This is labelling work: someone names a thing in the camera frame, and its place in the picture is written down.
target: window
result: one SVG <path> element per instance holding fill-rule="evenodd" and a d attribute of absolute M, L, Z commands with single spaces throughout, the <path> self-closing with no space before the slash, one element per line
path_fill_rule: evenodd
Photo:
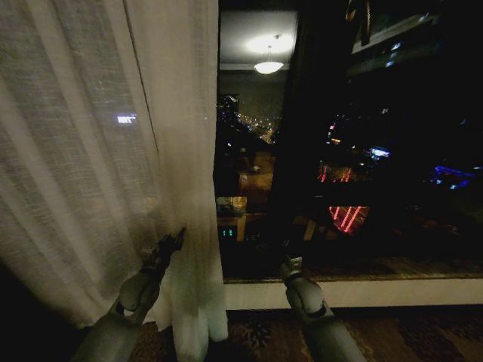
<path fill-rule="evenodd" d="M 219 210 L 234 216 L 219 213 L 219 225 L 237 233 L 220 236 L 222 253 L 273 236 L 307 241 L 298 247 L 318 267 L 327 253 L 471 258 L 483 224 L 483 129 L 466 51 L 476 32 L 463 9 L 373 1 L 368 44 L 359 24 L 338 18 L 344 4 L 252 11 L 271 29 L 281 14 L 300 22 L 294 55 L 272 54 L 284 66 L 267 76 L 253 69 L 262 56 L 235 56 L 262 25 L 221 4 L 214 180 Z M 240 144 L 243 132 L 252 143 Z"/>

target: sheer white curtain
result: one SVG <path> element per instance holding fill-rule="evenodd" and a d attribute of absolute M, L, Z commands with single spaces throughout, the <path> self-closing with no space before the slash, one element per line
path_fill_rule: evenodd
<path fill-rule="evenodd" d="M 0 257 L 79 326 L 187 227 L 152 310 L 226 338 L 212 170 L 216 0 L 0 0 Z"/>

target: patterned carpet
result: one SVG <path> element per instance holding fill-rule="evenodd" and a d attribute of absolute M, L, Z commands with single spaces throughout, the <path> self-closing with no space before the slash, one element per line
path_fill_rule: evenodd
<path fill-rule="evenodd" d="M 357 308 L 336 315 L 368 361 L 483 360 L 483 307 Z M 291 311 L 230 311 L 229 338 L 206 361 L 311 361 Z M 131 361 L 175 361 L 171 329 L 145 324 Z"/>

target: robotic hand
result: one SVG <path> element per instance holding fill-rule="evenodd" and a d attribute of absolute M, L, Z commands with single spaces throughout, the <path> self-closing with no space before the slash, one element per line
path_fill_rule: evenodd
<path fill-rule="evenodd" d="M 165 235 L 141 270 L 121 286 L 111 309 L 89 332 L 71 361 L 127 361 L 141 324 L 159 296 L 159 285 L 171 255 L 183 246 L 185 229 L 177 237 Z"/>
<path fill-rule="evenodd" d="M 320 286 L 301 272 L 302 257 L 287 258 L 281 276 L 288 302 L 303 323 L 303 335 L 315 362 L 364 362 L 349 331 L 332 313 Z"/>

